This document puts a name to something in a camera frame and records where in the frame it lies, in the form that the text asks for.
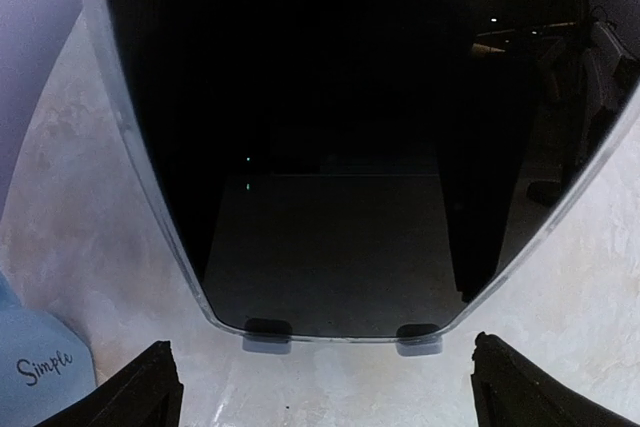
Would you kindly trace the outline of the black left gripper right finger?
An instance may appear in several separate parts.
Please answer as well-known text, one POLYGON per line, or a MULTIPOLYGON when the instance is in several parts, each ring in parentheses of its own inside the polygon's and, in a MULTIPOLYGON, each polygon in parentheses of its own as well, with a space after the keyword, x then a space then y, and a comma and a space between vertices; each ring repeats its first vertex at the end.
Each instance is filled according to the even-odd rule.
POLYGON ((632 426, 564 386, 494 334, 475 339, 471 383, 480 426, 632 426))

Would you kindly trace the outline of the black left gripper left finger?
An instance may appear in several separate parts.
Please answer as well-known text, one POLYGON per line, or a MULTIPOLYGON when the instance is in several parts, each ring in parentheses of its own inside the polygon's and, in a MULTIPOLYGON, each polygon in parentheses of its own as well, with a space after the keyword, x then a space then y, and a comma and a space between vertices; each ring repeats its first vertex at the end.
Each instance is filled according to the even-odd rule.
POLYGON ((183 384, 171 343, 157 341, 91 394, 44 420, 45 427, 177 426, 183 384))

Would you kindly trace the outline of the black phone clear case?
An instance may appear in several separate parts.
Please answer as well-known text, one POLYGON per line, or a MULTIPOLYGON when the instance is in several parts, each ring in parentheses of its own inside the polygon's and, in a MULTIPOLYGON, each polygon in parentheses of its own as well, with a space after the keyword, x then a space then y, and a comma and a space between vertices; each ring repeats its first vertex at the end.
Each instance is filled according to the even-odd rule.
POLYGON ((154 217, 250 349, 451 330, 639 90, 639 0, 84 3, 154 217))

